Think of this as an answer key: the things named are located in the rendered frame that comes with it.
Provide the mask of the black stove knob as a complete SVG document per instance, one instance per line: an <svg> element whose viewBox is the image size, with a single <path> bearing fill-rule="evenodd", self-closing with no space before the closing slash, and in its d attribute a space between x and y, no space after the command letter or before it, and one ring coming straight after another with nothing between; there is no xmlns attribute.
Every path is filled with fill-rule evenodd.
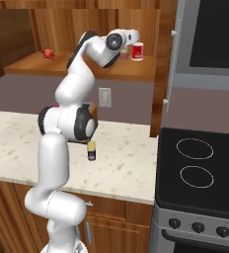
<svg viewBox="0 0 229 253"><path fill-rule="evenodd" d="M191 225L191 228L193 231L195 231L196 233L201 233L204 232L204 224L201 222L194 222Z"/></svg>
<svg viewBox="0 0 229 253"><path fill-rule="evenodd" d="M177 218L170 218L169 219L169 225L174 228L177 229L181 226L181 221Z"/></svg>
<svg viewBox="0 0 229 253"><path fill-rule="evenodd" d="M227 237L229 236L229 229L225 226L219 226L216 228L216 233L220 236L220 237Z"/></svg>

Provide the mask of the white wall outlet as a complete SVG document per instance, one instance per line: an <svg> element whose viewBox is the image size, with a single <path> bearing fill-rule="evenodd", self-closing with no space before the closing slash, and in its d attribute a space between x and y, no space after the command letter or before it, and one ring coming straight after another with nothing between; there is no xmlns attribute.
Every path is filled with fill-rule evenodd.
<svg viewBox="0 0 229 253"><path fill-rule="evenodd" d="M112 90L110 88L99 89L99 106L103 108L112 106Z"/></svg>

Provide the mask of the blue can with yellow top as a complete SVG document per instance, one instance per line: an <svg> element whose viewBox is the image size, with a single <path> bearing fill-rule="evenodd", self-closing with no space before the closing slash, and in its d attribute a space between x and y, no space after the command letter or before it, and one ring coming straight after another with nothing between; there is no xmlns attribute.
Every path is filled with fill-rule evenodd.
<svg viewBox="0 0 229 253"><path fill-rule="evenodd" d="M96 142L95 141L89 141L87 144L87 152L88 152L88 159L90 161L95 161L97 157L96 153Z"/></svg>

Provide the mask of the red can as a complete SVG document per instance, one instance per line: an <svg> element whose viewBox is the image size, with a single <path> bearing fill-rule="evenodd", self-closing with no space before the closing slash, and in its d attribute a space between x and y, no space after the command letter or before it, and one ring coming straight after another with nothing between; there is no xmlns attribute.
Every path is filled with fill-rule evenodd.
<svg viewBox="0 0 229 253"><path fill-rule="evenodd" d="M144 44L142 42L136 42L132 45L132 60L140 61L143 59L143 48Z"/></svg>

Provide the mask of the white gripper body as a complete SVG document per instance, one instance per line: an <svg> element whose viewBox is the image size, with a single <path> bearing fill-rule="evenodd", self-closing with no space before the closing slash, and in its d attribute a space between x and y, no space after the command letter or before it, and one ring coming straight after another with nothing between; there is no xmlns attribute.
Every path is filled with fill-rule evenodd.
<svg viewBox="0 0 229 253"><path fill-rule="evenodd" d="M139 41L139 32L135 29L122 30L121 33L124 46L132 45Z"/></svg>

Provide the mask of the tan green can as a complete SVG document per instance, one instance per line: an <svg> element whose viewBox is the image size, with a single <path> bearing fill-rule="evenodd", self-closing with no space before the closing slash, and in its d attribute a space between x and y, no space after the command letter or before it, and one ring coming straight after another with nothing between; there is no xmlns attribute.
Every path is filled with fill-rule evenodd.
<svg viewBox="0 0 229 253"><path fill-rule="evenodd" d="M120 51L119 58L122 59L122 60L128 60L129 59L129 49L127 47L123 48Z"/></svg>

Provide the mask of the black and grey stove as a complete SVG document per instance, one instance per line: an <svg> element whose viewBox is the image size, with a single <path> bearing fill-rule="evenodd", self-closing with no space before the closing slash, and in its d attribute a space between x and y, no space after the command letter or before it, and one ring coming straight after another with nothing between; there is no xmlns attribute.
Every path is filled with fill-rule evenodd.
<svg viewBox="0 0 229 253"><path fill-rule="evenodd" d="M193 231L194 222L204 232ZM229 229L229 133L163 127L148 253L229 253L219 226Z"/></svg>

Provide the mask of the wooden base cabinet door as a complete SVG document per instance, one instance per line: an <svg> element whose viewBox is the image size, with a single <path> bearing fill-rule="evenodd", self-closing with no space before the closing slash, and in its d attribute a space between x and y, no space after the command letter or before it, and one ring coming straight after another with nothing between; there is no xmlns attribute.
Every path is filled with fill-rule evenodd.
<svg viewBox="0 0 229 253"><path fill-rule="evenodd" d="M25 208L30 188L0 181L0 253L40 253L48 242L46 219Z"/></svg>
<svg viewBox="0 0 229 253"><path fill-rule="evenodd" d="M87 241L86 221L91 223L92 245ZM79 227L89 253L140 253L141 228L138 225L87 216Z"/></svg>

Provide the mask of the open wooden wall cabinet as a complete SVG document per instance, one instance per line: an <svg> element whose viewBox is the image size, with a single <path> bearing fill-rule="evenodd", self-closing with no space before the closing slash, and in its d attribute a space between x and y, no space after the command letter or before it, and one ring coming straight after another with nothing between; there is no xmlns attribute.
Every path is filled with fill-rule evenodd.
<svg viewBox="0 0 229 253"><path fill-rule="evenodd" d="M9 65L8 73L63 76L66 63L83 33L100 36L113 29L135 29L144 43L141 61L118 60L108 69L86 62L99 79L152 82L156 69L158 0L28 0L8 1L7 9L28 10L37 52ZM41 51L52 49L55 58Z"/></svg>

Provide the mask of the brown box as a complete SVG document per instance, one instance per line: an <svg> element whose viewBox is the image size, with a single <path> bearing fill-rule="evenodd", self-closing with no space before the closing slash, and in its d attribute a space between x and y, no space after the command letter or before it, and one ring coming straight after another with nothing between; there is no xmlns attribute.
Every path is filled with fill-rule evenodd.
<svg viewBox="0 0 229 253"><path fill-rule="evenodd" d="M93 102L85 102L83 104L84 107L86 107L89 111L89 113L92 115L92 117L96 120L98 118L98 111L97 106Z"/></svg>

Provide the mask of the wooden drawer front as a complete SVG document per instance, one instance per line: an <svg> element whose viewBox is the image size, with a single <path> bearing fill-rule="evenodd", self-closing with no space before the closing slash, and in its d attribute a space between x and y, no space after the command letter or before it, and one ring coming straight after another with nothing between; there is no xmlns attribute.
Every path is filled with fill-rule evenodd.
<svg viewBox="0 0 229 253"><path fill-rule="evenodd" d="M31 213L27 210L25 207L25 196L27 192L33 187L23 184L14 184L14 187L16 189L16 192L18 194L18 197L23 204L23 209L27 213ZM85 201L85 203L91 202L93 204L92 206L87 206L87 216L97 216L102 217L105 219L115 219L115 220L125 220L125 214L126 214L126 203L125 201L121 200L114 200L114 199L108 199L103 197L96 197L96 196L89 196L84 194L78 194L78 193L70 193L66 192L72 196L77 196L78 198ZM40 220L47 220L46 217L41 217L39 215L36 215L32 212L32 216L36 217Z"/></svg>

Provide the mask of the grey microwave oven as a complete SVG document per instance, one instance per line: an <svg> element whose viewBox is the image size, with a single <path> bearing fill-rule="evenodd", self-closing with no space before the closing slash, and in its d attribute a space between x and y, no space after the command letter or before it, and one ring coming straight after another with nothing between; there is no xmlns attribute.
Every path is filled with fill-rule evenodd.
<svg viewBox="0 0 229 253"><path fill-rule="evenodd" d="M229 0L178 0L173 87L229 91Z"/></svg>

